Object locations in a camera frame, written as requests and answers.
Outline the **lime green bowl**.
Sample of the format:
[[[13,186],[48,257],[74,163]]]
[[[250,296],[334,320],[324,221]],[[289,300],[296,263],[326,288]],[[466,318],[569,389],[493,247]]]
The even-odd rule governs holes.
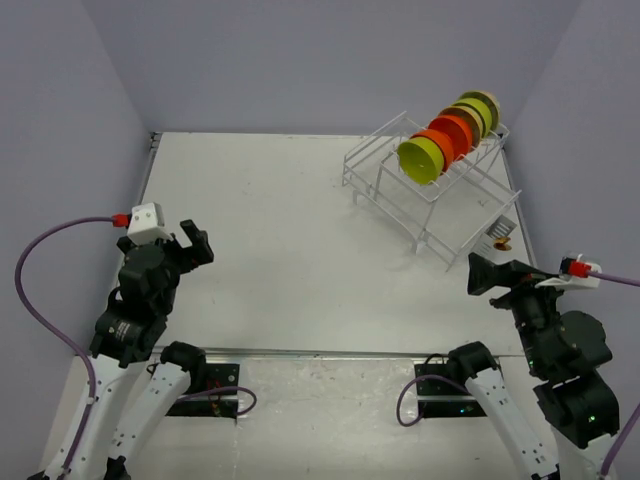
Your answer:
[[[419,185],[436,181],[444,167],[444,154],[434,141],[425,137],[402,142],[397,155],[402,171]]]

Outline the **orange bowl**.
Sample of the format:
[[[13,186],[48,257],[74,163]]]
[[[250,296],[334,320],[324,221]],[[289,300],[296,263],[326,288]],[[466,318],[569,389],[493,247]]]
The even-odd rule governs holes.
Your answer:
[[[425,138],[434,142],[440,149],[444,158],[442,171],[446,172],[449,169],[450,165],[454,161],[454,148],[452,140],[448,135],[439,130],[424,129],[413,134],[411,138]]]
[[[461,118],[454,115],[439,115],[429,123],[428,128],[437,130],[450,138],[455,160],[465,156],[471,150],[471,129]]]

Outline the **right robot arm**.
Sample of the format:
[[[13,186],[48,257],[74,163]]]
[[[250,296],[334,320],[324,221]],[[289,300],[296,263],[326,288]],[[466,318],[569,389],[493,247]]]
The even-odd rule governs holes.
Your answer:
[[[613,479],[615,445],[621,440],[619,403],[598,369],[613,358],[602,323],[578,310],[561,313],[567,290],[595,289],[602,269],[583,255],[562,259],[556,274],[512,260],[496,264],[472,253],[467,292],[480,296],[501,287],[490,300],[514,318],[534,393],[556,441],[556,457],[524,420],[509,396],[498,365],[481,342],[448,354],[446,380],[481,405],[524,479]]]

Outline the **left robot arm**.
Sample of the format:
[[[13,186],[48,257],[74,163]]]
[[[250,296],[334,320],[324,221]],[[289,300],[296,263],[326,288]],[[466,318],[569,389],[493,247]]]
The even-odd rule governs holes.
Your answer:
[[[124,259],[88,348],[79,347],[28,300],[22,284],[25,255],[15,269],[16,291],[26,309],[72,348],[87,372],[64,440],[47,467],[36,473],[38,479],[127,478],[127,461],[171,406],[207,383],[204,351],[175,341],[163,349],[145,390],[136,401],[129,400],[166,329],[182,276],[214,260],[206,231],[191,220],[181,221],[190,241],[182,246],[157,215],[115,215],[110,221],[127,231],[117,241]]]

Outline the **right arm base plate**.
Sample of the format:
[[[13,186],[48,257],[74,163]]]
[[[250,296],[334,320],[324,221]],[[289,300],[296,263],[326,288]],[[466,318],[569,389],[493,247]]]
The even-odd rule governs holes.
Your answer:
[[[416,384],[418,413],[422,419],[486,417],[474,397],[439,380]]]

